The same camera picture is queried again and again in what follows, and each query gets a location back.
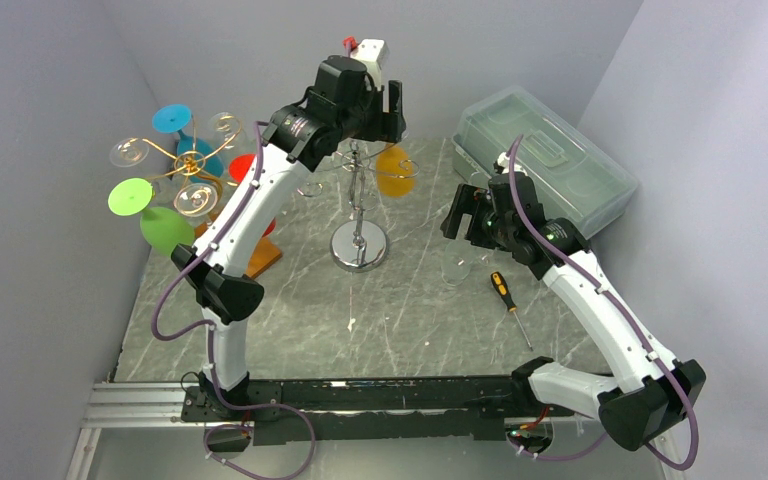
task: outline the table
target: table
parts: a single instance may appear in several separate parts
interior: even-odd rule
[[[572,312],[510,254],[495,252],[489,265],[475,265],[458,287],[442,282],[441,256],[450,240],[439,227],[463,181],[452,171],[456,153],[451,139],[407,139],[402,146],[420,167],[414,190],[379,198],[365,215],[391,240],[390,255],[379,268],[349,273],[331,259],[331,234],[351,214],[350,173],[339,165],[326,162],[315,174],[324,184],[321,195],[294,195],[284,205],[270,236],[284,258],[258,277],[266,296],[249,319],[252,376],[508,374],[540,355],[571,368],[608,372]],[[508,280],[534,352],[491,289],[495,270]],[[178,380],[205,363],[201,330],[169,343],[151,335],[152,309],[176,274],[168,258],[151,252],[115,381]],[[163,310],[160,329],[175,331],[202,318],[200,313],[193,290],[182,282]]]

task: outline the green disc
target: green disc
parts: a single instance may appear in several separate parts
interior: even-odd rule
[[[166,256],[172,255],[179,243],[192,245],[196,241],[196,232],[187,220],[180,213],[166,207],[143,210],[140,230],[146,242]]]
[[[129,178],[110,191],[107,206],[116,215],[127,217],[139,213],[151,202],[151,184],[142,178]]]

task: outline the transparent storage box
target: transparent storage box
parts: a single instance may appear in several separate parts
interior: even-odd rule
[[[486,186],[499,154],[519,134],[517,162],[534,179],[547,218],[567,218],[590,238],[622,215],[637,180],[521,87],[464,110],[454,136],[462,156],[455,170]]]

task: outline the red clip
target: red clip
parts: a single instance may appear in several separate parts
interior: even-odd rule
[[[358,45],[358,43],[357,43],[357,40],[355,40],[355,37],[348,36],[348,37],[343,39],[343,47],[344,48],[348,48],[349,46],[351,46],[352,51],[354,51],[357,48],[357,45]]]

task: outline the screwdriver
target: screwdriver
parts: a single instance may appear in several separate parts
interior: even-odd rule
[[[519,329],[522,330],[522,336],[525,337],[525,343],[528,344],[528,349],[533,352],[534,347],[531,346],[531,340],[528,339],[528,334],[525,333],[525,327],[522,326],[522,321],[516,313],[516,304],[511,297],[511,291],[508,289],[508,282],[505,281],[505,277],[499,272],[493,272],[490,274],[490,283],[493,284],[493,290],[496,290],[496,293],[502,297],[502,301],[505,302],[508,311],[514,314],[514,318],[517,319],[517,323],[519,324]]]

